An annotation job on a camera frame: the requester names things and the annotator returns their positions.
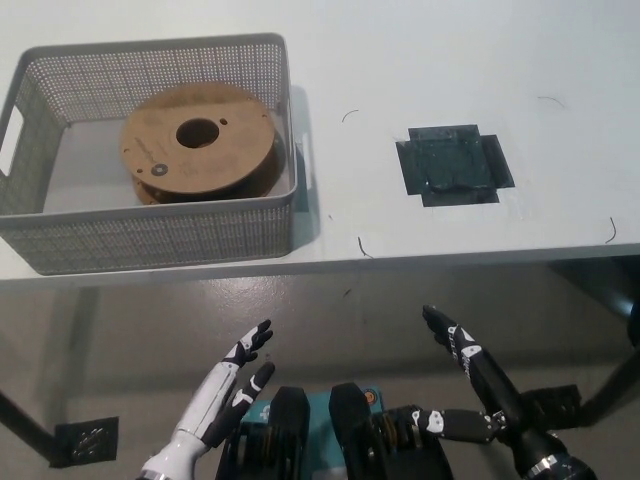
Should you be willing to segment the white and black left hand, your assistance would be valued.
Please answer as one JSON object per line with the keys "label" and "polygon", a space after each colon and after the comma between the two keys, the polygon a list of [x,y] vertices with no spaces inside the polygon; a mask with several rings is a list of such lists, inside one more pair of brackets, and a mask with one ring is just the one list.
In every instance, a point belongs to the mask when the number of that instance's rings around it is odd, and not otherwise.
{"label": "white and black left hand", "polygon": [[267,361],[239,390],[234,386],[239,371],[258,356],[258,350],[273,336],[265,320],[238,340],[205,377],[178,422],[173,438],[191,438],[202,445],[218,446],[239,425],[275,372]]}

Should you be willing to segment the black right hand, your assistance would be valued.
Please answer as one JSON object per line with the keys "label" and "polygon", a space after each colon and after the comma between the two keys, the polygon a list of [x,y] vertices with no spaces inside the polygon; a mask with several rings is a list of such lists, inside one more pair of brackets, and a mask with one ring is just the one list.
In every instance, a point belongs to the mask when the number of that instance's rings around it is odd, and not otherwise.
{"label": "black right hand", "polygon": [[566,448],[526,418],[520,393],[488,350],[435,307],[425,305],[422,316],[436,342],[464,372],[485,410],[426,410],[408,405],[400,409],[401,418],[439,439],[474,444],[497,439],[511,450],[521,478],[557,479]]}

